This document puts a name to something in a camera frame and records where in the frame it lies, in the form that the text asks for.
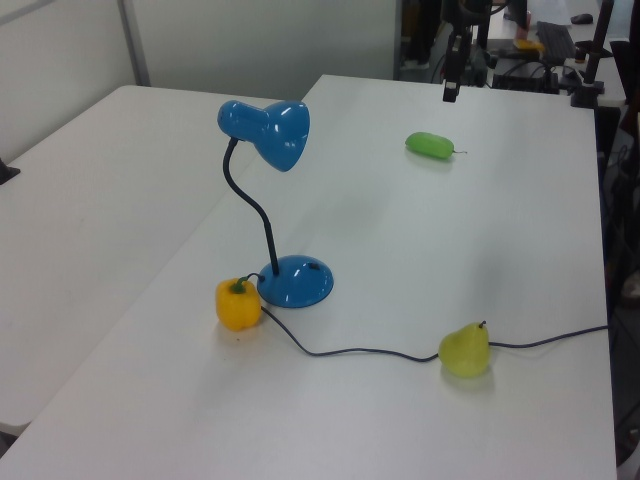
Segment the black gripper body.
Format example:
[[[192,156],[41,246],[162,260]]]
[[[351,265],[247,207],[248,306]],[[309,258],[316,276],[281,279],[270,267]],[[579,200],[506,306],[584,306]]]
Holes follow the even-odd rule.
[[[464,68],[464,37],[452,32],[446,51],[446,85],[457,86]]]

